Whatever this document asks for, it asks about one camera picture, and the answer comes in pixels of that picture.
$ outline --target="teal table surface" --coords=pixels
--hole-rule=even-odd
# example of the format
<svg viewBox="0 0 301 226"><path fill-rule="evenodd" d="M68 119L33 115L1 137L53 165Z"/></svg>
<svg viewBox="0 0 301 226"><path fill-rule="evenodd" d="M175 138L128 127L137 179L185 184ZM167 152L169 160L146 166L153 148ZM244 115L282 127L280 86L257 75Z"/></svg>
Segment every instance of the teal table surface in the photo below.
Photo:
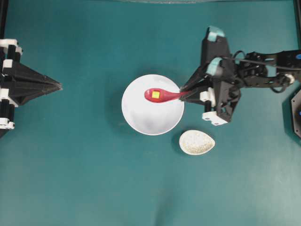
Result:
<svg viewBox="0 0 301 226"><path fill-rule="evenodd" d="M185 104L161 136L134 131L121 97L157 73L179 86L200 62L206 28L231 52L298 49L293 1L143 4L11 0L6 38L21 62L63 91L17 108L0 140L1 226L296 226L301 222L301 144L285 93L244 89L233 122L214 127ZM184 154L180 134L198 129L216 146Z"/></svg>

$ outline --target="small yellow block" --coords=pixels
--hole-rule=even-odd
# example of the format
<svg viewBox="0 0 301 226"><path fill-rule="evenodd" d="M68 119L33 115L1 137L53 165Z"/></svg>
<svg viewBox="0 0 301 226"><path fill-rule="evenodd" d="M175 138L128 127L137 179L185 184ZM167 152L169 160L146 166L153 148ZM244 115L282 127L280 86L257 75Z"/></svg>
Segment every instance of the small yellow block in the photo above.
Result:
<svg viewBox="0 0 301 226"><path fill-rule="evenodd" d="M160 92L159 92L159 91L153 91L153 92L151 93L151 97L152 97L152 98L159 99L159 97L160 97Z"/></svg>

